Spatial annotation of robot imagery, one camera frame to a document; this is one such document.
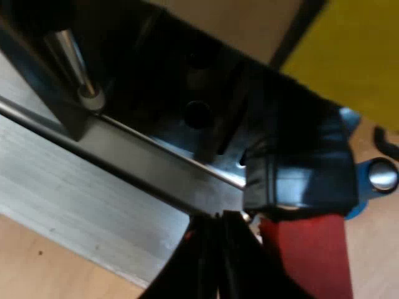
metal rod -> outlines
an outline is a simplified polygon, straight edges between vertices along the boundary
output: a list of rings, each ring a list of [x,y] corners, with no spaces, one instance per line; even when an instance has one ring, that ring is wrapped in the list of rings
hole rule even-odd
[[[90,93],[90,96],[94,97],[96,94],[94,85],[87,75],[85,62],[71,30],[66,29],[56,32],[55,37],[64,50],[69,64],[74,70],[79,83],[86,87],[87,91]]]

shiny metal edge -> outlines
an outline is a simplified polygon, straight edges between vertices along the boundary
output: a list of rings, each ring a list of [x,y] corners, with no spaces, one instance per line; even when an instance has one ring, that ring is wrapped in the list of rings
hole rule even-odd
[[[209,167],[207,167],[207,166],[205,166],[205,165],[203,165],[203,164],[201,164],[201,163],[199,163],[199,162],[197,162],[197,161],[195,161],[193,159],[189,159],[187,157],[184,157],[184,156],[174,152],[173,150],[169,150],[168,148],[165,148],[163,145],[160,144],[160,142],[158,142],[158,140],[154,140],[154,139],[148,137],[147,135],[144,135],[144,134],[140,133],[139,131],[136,131],[136,130],[130,128],[129,126],[124,125],[123,123],[121,123],[121,122],[119,122],[117,120],[114,120],[112,117],[109,117],[107,115],[100,115],[100,118],[105,120],[105,121],[107,121],[107,122],[109,122],[109,123],[111,123],[111,124],[113,124],[113,125],[115,125],[115,126],[117,126],[117,127],[119,127],[119,128],[121,128],[122,130],[125,130],[125,131],[127,131],[127,132],[129,132],[129,133],[131,133],[131,134],[133,134],[133,135],[145,140],[146,142],[152,144],[153,146],[159,147],[159,148],[167,151],[169,154],[175,155],[179,159],[183,159],[183,160],[187,161],[188,163],[193,164],[194,166],[196,166],[196,167],[200,168],[201,170],[205,171],[206,173],[208,173],[208,174],[216,177],[217,179],[220,179],[220,180],[232,185],[233,187],[236,187],[236,188],[241,189],[241,190],[244,189],[244,186],[242,184],[239,184],[239,183],[237,183],[235,181],[232,181],[232,180],[228,179],[226,176],[223,176],[222,174],[220,174],[217,170],[209,168]]]
[[[0,98],[0,113],[186,213],[242,209],[242,190],[143,136],[90,116],[74,141]]]

red fabric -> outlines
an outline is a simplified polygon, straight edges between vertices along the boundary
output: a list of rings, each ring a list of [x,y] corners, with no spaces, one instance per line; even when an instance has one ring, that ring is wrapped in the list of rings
hole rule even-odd
[[[327,215],[273,223],[263,219],[262,238],[275,244],[288,275],[316,298],[352,298],[344,218]]]

